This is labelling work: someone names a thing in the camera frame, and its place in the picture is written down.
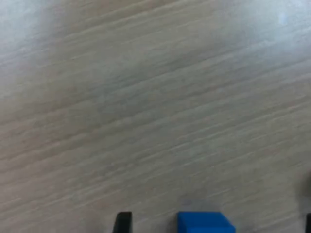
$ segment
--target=light wood tabletop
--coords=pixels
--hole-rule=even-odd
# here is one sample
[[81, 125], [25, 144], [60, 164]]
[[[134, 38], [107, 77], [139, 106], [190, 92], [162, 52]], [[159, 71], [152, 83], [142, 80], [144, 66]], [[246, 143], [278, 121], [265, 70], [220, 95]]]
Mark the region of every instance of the light wood tabletop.
[[0, 232], [302, 233], [309, 0], [1, 0]]

